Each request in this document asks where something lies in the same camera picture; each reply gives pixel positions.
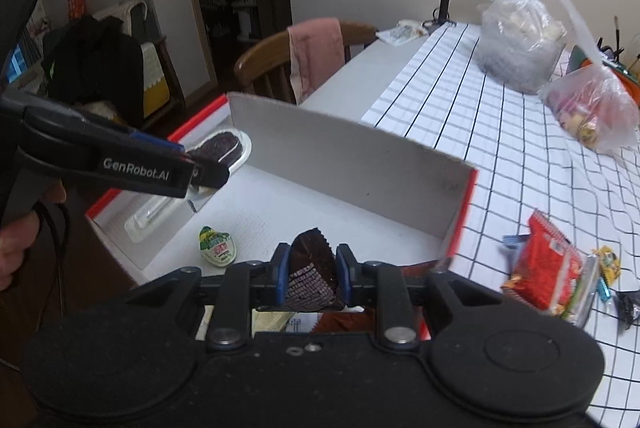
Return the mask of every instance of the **finger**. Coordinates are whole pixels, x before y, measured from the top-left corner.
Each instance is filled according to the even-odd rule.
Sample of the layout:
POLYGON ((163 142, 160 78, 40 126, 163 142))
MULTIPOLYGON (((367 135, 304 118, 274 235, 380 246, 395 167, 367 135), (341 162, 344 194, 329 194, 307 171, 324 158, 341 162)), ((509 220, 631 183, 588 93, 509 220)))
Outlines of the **finger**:
POLYGON ((1 277, 0 291, 4 291, 5 289, 7 289, 11 285, 13 280, 14 280, 14 277, 12 277, 11 275, 9 275, 8 277, 1 277))
POLYGON ((38 236, 40 221, 36 212, 16 219, 0 230, 0 255, 27 249, 38 236))
POLYGON ((60 204, 66 201, 66 190, 62 186, 62 181, 56 181, 50 188, 44 192, 44 198, 53 204, 60 204))
POLYGON ((5 255, 0 255, 0 277, 8 277, 17 271, 24 260, 24 251, 12 251, 5 255))

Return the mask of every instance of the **chair backrest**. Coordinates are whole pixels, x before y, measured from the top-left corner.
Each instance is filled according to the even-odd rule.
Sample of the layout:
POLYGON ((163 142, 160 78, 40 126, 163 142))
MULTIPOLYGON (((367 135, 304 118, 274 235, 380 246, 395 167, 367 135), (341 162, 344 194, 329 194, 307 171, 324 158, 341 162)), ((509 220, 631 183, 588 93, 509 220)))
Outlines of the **chair backrest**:
MULTIPOLYGON (((340 21, 344 61, 351 59, 351 46, 367 47, 377 40, 375 27, 340 21)), ((289 82, 291 72, 289 32, 282 31, 261 40, 236 62, 234 73, 244 92, 295 103, 289 82)))

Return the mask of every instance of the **metal bolt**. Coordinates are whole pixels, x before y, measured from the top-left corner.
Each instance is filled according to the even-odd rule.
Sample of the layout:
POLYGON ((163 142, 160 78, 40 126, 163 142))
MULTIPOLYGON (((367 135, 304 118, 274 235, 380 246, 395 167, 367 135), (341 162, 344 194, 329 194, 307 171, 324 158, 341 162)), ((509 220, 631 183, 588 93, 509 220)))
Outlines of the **metal bolt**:
POLYGON ((285 350, 285 352, 289 356, 302 356, 302 354, 305 353, 305 351, 301 347, 287 347, 287 350, 285 350))
POLYGON ((218 345, 231 345, 240 341, 240 332, 229 327, 221 327, 212 332, 210 341, 218 345))
POLYGON ((395 344, 406 344, 414 342, 417 335, 409 327, 389 327, 385 331, 385 338, 395 344))
POLYGON ((320 352, 320 350, 322 350, 322 345, 317 343, 308 343, 305 345, 305 350, 307 352, 320 352))

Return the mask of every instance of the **checkered tablecloth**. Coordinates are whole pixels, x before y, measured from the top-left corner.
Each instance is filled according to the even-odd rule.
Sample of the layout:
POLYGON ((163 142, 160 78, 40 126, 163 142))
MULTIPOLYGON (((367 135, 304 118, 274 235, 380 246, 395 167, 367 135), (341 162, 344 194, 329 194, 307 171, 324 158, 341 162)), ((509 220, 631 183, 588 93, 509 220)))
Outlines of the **checkered tablecloth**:
MULTIPOLYGON (((614 288, 638 289, 640 150, 622 150, 615 160, 583 148, 537 96, 482 73, 474 58, 478 37, 478 26, 440 28, 362 117, 478 167, 452 271, 498 290, 508 277, 501 238, 527 233, 527 220, 539 209, 581 252, 607 245, 619 253, 624 271, 614 288)), ((567 60, 563 55, 555 76, 567 60)), ((615 306, 606 309, 596 299, 585 328, 606 358, 590 415, 607 428, 637 427, 638 326, 624 330, 615 306)))

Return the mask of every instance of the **pink towel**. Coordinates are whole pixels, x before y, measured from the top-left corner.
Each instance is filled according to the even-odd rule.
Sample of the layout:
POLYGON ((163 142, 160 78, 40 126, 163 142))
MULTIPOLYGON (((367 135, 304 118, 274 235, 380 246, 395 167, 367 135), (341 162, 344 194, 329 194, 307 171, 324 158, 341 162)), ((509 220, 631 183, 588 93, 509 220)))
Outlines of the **pink towel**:
POLYGON ((287 29, 291 86, 300 104, 344 65, 342 32, 337 18, 315 18, 287 29))

